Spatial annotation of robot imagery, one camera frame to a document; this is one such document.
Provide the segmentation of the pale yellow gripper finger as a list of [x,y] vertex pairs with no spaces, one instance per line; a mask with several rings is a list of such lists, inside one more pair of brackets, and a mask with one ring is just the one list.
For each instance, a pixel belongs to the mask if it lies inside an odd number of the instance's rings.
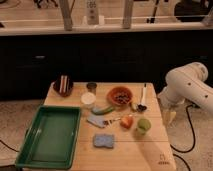
[[172,123],[174,118],[176,117],[176,112],[171,109],[165,109],[162,113],[163,123],[165,126],[168,126]]

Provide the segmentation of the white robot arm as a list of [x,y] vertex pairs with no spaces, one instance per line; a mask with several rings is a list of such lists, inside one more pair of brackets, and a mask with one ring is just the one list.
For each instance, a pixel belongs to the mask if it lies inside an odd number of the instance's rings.
[[208,69],[200,62],[174,68],[166,74],[166,86],[157,95],[165,126],[176,116],[174,107],[183,104],[186,99],[213,114],[213,88],[205,84],[207,78]]

